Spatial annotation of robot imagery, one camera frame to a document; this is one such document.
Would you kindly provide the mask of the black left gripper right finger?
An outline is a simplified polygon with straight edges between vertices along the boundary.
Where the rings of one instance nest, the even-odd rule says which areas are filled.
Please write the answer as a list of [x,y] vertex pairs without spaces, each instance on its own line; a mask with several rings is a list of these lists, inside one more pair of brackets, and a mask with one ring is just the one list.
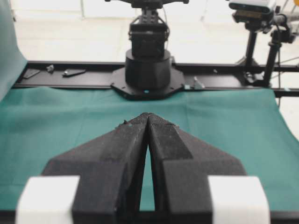
[[155,210],[168,224],[210,224],[209,175],[246,175],[236,157],[151,113],[149,150]]

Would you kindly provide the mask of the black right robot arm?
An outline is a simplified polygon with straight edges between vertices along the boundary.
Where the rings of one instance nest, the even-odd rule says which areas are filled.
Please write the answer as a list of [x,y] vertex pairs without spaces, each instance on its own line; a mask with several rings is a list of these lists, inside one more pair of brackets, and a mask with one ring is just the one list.
[[[171,67],[165,49],[170,30],[157,10],[164,0],[132,0],[142,14],[131,22],[125,68],[118,70],[137,92],[164,96],[172,80],[182,75]],[[149,113],[146,139],[151,158],[155,211],[168,224],[213,224],[212,178],[245,175],[241,162],[175,124]]]

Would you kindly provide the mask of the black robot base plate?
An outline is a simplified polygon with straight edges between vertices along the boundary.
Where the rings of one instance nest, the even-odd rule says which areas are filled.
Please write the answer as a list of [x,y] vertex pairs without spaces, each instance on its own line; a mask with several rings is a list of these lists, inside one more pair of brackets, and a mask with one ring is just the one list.
[[183,72],[171,68],[170,82],[160,88],[136,87],[125,80],[125,69],[115,70],[111,77],[111,87],[122,97],[129,100],[158,100],[170,97],[183,90],[185,79]]

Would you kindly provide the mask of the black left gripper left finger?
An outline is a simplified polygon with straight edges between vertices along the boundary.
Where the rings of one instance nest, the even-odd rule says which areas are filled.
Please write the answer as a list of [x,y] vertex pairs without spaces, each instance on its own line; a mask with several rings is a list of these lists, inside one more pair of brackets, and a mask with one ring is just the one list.
[[139,210],[148,114],[51,158],[43,175],[79,175],[72,206],[76,224],[116,224]]

